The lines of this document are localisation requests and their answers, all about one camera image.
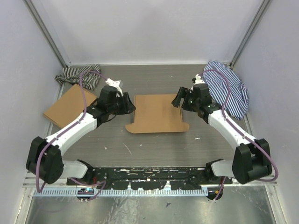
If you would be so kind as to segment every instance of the flat cardboard sheet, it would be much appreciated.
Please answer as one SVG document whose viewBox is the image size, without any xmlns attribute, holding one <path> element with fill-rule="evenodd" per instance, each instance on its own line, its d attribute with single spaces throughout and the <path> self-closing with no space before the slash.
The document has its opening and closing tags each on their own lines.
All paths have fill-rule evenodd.
<svg viewBox="0 0 299 224">
<path fill-rule="evenodd" d="M 171 102 L 176 94 L 136 95 L 134 123 L 126 125 L 131 133 L 186 132 L 189 124 L 183 122 L 181 108 Z"/>
<path fill-rule="evenodd" d="M 97 97 L 87 90 L 84 90 L 87 106 Z M 67 126 L 84 110 L 84 101 L 80 86 L 73 85 L 60 99 L 56 101 L 44 116 L 60 128 Z"/>
</svg>

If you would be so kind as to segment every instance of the cable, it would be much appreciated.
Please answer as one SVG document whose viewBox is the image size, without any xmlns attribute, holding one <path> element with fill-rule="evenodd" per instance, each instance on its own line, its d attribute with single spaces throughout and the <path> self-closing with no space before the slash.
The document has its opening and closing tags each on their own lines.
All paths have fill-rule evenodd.
<svg viewBox="0 0 299 224">
<path fill-rule="evenodd" d="M 203 71 L 202 73 L 201 73 L 201 75 L 202 76 L 204 76 L 204 73 L 205 72 L 207 72 L 207 71 L 215 71 L 215 72 L 217 72 L 217 73 L 219 73 L 222 77 L 223 77 L 223 79 L 224 79 L 224 81 L 225 81 L 225 83 L 226 83 L 226 86 L 227 86 L 227 88 L 228 88 L 228 94 L 227 94 L 227 96 L 226 96 L 226 99 L 225 99 L 225 101 L 224 101 L 224 103 L 223 103 L 223 105 L 222 105 L 222 107 L 221 107 L 221 111 L 222 111 L 222 115 L 223 115 L 223 117 L 224 117 L 224 119 L 231 125 L 231 127 L 235 130 L 235 131 L 237 131 L 244 139 L 246 139 L 247 141 L 249 141 L 251 144 L 253 144 L 258 150 L 260 150 L 261 151 L 261 153 L 270 161 L 270 163 L 272 164 L 272 166 L 273 166 L 273 168 L 274 168 L 274 171 L 275 171 L 275 175 L 274 175 L 274 177 L 272 178 L 272 179 L 269 179 L 269 180 L 265 180 L 265 179 L 258 179 L 259 181 L 264 181 L 264 182 L 272 182 L 272 181 L 275 181 L 277 178 L 278 178 L 278 169 L 277 169 L 277 166 L 276 166 L 276 164 L 275 164 L 275 162 L 274 162 L 274 160 L 265 152 L 265 150 L 263 150 L 262 149 L 262 147 L 260 147 L 258 144 L 256 144 L 253 140 L 251 140 L 250 138 L 248 138 L 246 135 L 244 135 L 243 134 L 243 132 L 241 132 L 229 119 L 227 119 L 227 117 L 226 117 L 226 115 L 225 115 L 225 111 L 224 111 L 224 109 L 225 109 L 225 106 L 226 106 L 226 104 L 227 104 L 227 102 L 228 102 L 228 99 L 229 99 L 229 96 L 230 96 L 230 94 L 231 94 L 231 89 L 230 89 L 230 85 L 229 85 L 229 83 L 228 83 L 228 79 L 225 77 L 225 75 L 223 75 L 220 71 L 218 71 L 218 70 L 214 70 L 214 69 L 209 69 L 209 70 L 205 70 L 205 71 Z"/>
<path fill-rule="evenodd" d="M 69 178 L 71 181 L 75 182 L 76 184 L 80 184 L 82 185 L 82 183 L 80 183 L 79 181 L 77 181 L 76 179 L 74 178 Z M 100 193 L 101 191 L 104 189 L 104 187 L 106 186 L 106 181 L 101 181 L 99 183 L 95 183 L 95 184 L 83 184 L 83 186 L 85 187 L 96 187 L 96 186 L 99 186 L 99 185 L 102 185 L 102 187 L 100 188 L 100 190 L 98 191 L 98 193 L 96 193 L 94 196 L 92 196 L 91 198 L 89 198 L 87 201 L 91 201 L 93 199 L 95 199 Z"/>
<path fill-rule="evenodd" d="M 106 120 L 104 123 L 107 123 L 109 121 L 112 121 L 114 118 L 116 118 L 116 115 L 114 115 L 112 118 L 110 118 L 109 120 Z"/>
<path fill-rule="evenodd" d="M 217 200 L 217 198 L 219 197 L 220 193 L 223 191 L 223 189 L 224 189 L 224 182 L 225 182 L 225 179 L 226 179 L 226 176 L 223 178 L 223 181 L 222 181 L 222 183 L 221 183 L 221 187 L 220 187 L 220 189 L 219 189 L 219 191 L 218 191 L 216 197 L 214 198 L 214 201 Z"/>
<path fill-rule="evenodd" d="M 223 184 L 224 183 L 224 181 L 225 181 L 225 179 L 224 179 L 225 177 L 223 176 L 222 178 L 220 178 L 220 184 Z"/>
<path fill-rule="evenodd" d="M 82 121 L 82 119 L 85 117 L 86 115 L 86 110 L 87 110 L 87 102 L 86 102 L 86 98 L 85 98 L 85 94 L 84 94 L 84 89 L 83 89 L 83 86 L 82 86 L 82 79 L 83 79 L 83 75 L 88 73 L 88 72 L 91 72 L 91 73 L 95 73 L 99 76 L 101 76 L 103 79 L 107 80 L 107 78 L 105 76 L 103 76 L 102 74 L 100 74 L 99 72 L 97 71 L 83 71 L 81 74 L 80 74 L 80 77 L 79 77 L 79 85 L 80 85 L 80 89 L 81 89 L 81 93 L 82 93 L 82 97 L 83 97 L 83 101 L 84 101 L 84 111 L 83 111 L 83 114 L 82 116 L 79 118 L 79 120 L 77 122 L 75 122 L 74 124 L 72 124 L 71 126 L 69 126 L 68 128 L 66 128 L 64 131 L 62 131 L 60 134 L 57 135 L 56 138 L 53 138 L 42 150 L 41 150 L 41 153 L 39 154 L 38 156 L 38 159 L 37 159 L 37 163 L 36 163 L 36 190 L 38 193 L 41 193 L 43 191 L 43 188 L 44 186 L 46 185 L 46 182 L 44 182 L 42 184 L 42 187 L 40 188 L 40 185 L 39 185 L 39 169 L 40 169 L 40 165 L 41 165 L 41 161 L 42 161 L 42 157 L 43 157 L 43 154 L 45 153 L 45 151 L 49 148 L 50 145 L 52 145 L 52 143 L 56 140 L 58 140 L 59 137 L 61 137 L 63 134 L 65 134 L 66 132 L 68 132 L 69 130 L 71 130 L 74 126 L 76 126 L 77 124 L 80 123 L 80 121 Z M 82 185 L 82 186 L 86 186 L 84 185 L 83 183 L 80 183 L 78 181 L 76 181 L 78 184 Z"/>
</svg>

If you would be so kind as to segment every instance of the white debris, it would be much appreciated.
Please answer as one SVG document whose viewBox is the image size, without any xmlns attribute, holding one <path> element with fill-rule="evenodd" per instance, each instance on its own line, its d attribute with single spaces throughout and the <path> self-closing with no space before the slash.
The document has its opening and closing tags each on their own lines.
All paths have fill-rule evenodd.
<svg viewBox="0 0 299 224">
<path fill-rule="evenodd" d="M 123 143 L 123 145 L 127 148 L 127 150 L 130 152 L 130 154 L 132 155 L 131 151 L 129 150 L 128 146 L 125 145 L 125 143 Z"/>
</svg>

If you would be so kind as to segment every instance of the gray table surface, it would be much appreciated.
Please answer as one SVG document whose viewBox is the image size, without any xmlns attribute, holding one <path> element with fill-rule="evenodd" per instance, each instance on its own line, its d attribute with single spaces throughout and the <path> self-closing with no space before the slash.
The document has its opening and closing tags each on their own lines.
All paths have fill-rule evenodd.
<svg viewBox="0 0 299 224">
<path fill-rule="evenodd" d="M 204 67 L 116 65 L 102 66 L 102 74 L 113 80 L 120 79 L 124 83 L 123 91 L 134 100 L 136 94 L 169 94 L 177 93 L 180 86 L 190 88 L 192 78 Z M 101 79 L 92 92 L 98 96 L 104 85 L 104 79 Z M 70 87 L 66 84 L 64 92 Z M 204 166 L 216 159 L 233 158 L 234 150 L 226 140 L 196 113 L 183 111 L 183 120 L 190 124 L 186 133 L 131 134 L 125 125 L 133 122 L 133 115 L 117 116 L 82 137 L 65 153 L 64 160 L 81 159 L 94 167 L 138 167 Z M 238 124 L 244 128 L 243 121 Z"/>
</svg>

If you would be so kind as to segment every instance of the gray work surface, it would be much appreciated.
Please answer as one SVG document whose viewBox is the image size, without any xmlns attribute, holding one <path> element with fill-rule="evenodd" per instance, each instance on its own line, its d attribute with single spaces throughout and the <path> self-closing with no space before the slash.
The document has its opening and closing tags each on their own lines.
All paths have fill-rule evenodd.
<svg viewBox="0 0 299 224">
<path fill-rule="evenodd" d="M 192 78 L 205 65 L 116 65 L 102 66 L 102 74 L 123 82 L 132 101 L 136 94 L 176 94 L 180 86 L 190 88 Z M 100 94 L 105 80 L 92 91 Z M 64 92 L 71 87 L 66 83 Z M 133 114 L 117 116 L 76 142 L 64 160 L 81 159 L 94 167 L 107 166 L 205 166 L 216 159 L 230 160 L 234 149 L 195 112 L 183 111 L 190 124 L 185 133 L 131 134 L 125 125 L 133 122 Z"/>
<path fill-rule="evenodd" d="M 264 186 L 225 186 L 205 196 L 33 197 L 27 224 L 274 224 Z"/>
</svg>

